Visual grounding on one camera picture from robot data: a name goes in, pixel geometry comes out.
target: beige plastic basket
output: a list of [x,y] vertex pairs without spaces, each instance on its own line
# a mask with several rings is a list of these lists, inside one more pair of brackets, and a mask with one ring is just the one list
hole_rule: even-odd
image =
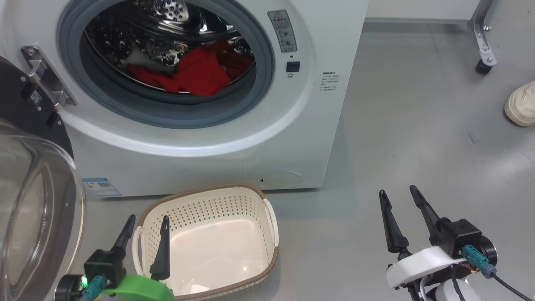
[[[134,266],[150,277],[162,218],[170,219],[171,277],[177,300],[219,297],[258,284],[279,253],[279,230],[265,195],[247,184],[166,197],[141,216],[132,239]],[[138,254],[141,242],[141,254]]]

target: white basket handle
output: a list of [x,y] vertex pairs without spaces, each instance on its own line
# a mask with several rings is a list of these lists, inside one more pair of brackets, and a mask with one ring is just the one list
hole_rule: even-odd
[[277,225],[277,218],[275,217],[275,211],[273,211],[273,207],[271,206],[271,203],[268,201],[268,199],[264,199],[264,204],[268,211],[268,217],[270,219],[271,224],[271,234],[273,236],[273,244],[275,246],[279,246],[279,226]]
[[139,254],[137,251],[137,249],[139,248],[139,237],[141,236],[142,231],[143,227],[138,226],[134,231],[134,236],[132,237],[132,257],[134,258],[134,267],[138,275],[144,275],[143,267],[141,266]]

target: beige shoe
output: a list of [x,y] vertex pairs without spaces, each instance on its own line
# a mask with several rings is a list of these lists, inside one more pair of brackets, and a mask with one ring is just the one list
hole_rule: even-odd
[[505,114],[520,126],[535,124],[535,81],[514,91],[505,103]]

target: red garment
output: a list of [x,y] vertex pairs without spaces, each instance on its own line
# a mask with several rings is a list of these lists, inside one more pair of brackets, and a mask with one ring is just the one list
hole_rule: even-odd
[[150,71],[143,65],[128,65],[127,68],[137,79],[167,92],[178,93],[182,89],[194,95],[210,96],[242,75],[252,63],[248,57],[235,53],[227,41],[217,41],[184,55],[172,77]]

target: green led light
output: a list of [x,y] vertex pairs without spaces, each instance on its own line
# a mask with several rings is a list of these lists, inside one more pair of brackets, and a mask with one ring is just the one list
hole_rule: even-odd
[[83,289],[87,289],[87,277],[84,275],[82,276],[82,279],[80,279],[80,285],[83,287]]

